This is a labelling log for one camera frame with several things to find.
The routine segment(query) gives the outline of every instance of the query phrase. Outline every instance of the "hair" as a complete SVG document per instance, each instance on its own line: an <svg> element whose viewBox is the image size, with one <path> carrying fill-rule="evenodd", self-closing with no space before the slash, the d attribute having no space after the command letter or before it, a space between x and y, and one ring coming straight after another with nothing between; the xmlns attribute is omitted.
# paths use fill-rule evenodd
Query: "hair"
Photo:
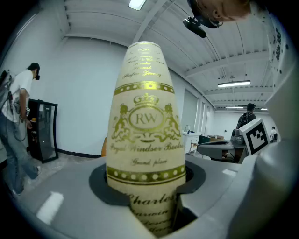
<svg viewBox="0 0 299 239"><path fill-rule="evenodd" d="M35 70L35 69L37 69L36 74L38 75L39 70L40 70L40 66L39 66L38 63L33 62L33 63L31 63L31 65L27 69L28 70Z"/></svg>
<svg viewBox="0 0 299 239"><path fill-rule="evenodd" d="M247 105L247 111L253 111L255 107L256 107L255 104L249 103L249 104Z"/></svg>

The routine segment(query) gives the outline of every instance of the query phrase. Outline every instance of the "man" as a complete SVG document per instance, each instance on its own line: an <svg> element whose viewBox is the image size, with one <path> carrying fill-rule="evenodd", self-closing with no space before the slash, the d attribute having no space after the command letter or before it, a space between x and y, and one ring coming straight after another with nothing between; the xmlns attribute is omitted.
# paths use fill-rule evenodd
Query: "man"
<svg viewBox="0 0 299 239"><path fill-rule="evenodd" d="M256 119L256 116L253 113L255 107L256 107L256 105L252 104L252 103L249 103L247 105L247 112L240 116L236 129L239 129L242 126L244 126L244 125L248 124L249 122L253 121L254 119Z"/></svg>
<svg viewBox="0 0 299 239"><path fill-rule="evenodd" d="M270 143L276 142L276 140L277 140L277 133L275 127L273 126L271 129Z"/></svg>
<svg viewBox="0 0 299 239"><path fill-rule="evenodd" d="M14 194L20 195L24 185L19 172L19 165L25 173L35 179L41 167L35 167L29 162L29 155L21 140L19 123L25 122L30 129L32 125L26 116L32 80L38 78L40 66L32 63L26 70L18 74L11 86L12 101L7 100L0 112L0 138L7 152L7 167Z"/></svg>

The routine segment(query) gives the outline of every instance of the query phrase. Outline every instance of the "champagne bottle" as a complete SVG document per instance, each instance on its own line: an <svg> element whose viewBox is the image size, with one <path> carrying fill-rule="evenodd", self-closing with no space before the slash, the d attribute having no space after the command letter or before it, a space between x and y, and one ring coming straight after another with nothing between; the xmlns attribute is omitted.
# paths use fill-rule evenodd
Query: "champagne bottle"
<svg viewBox="0 0 299 239"><path fill-rule="evenodd" d="M182 129L161 48L131 45L120 70L107 139L107 182L156 236L172 231L175 190L185 183Z"/></svg>

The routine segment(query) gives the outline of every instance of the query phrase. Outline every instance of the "floor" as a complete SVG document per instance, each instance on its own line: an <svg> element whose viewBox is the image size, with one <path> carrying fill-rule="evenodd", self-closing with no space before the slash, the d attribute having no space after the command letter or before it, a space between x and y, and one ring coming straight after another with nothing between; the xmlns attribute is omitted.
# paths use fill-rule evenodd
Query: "floor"
<svg viewBox="0 0 299 239"><path fill-rule="evenodd" d="M44 180L46 180L48 177L55 174L59 170L63 169L65 166L74 163L82 163L86 160L93 160L93 158L76 157L76 156L65 155L61 153L58 153L58 156L59 156L58 159L55 159L45 164L42 164L42 162L37 159L31 158L31 161L34 165L42 167L42 171L40 175L34 180L31 180L27 175L24 175L24 191L20 196L18 196L19 199L24 197L31 190L37 187L41 182L43 182ZM9 188L11 188L7 167L3 169L2 175Z"/></svg>

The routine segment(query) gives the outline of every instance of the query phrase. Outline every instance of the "person in black shirt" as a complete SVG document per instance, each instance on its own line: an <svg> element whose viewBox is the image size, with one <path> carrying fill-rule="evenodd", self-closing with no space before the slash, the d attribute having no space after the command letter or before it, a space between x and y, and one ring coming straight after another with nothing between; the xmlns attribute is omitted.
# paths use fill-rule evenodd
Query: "person in black shirt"
<svg viewBox="0 0 299 239"><path fill-rule="evenodd" d="M256 105L252 104L252 103L249 103L247 105L247 112L239 117L236 129L239 129L242 126L244 126L244 125L248 124L249 122L253 121L254 119L256 119L256 116L253 113L255 107L256 107Z"/></svg>

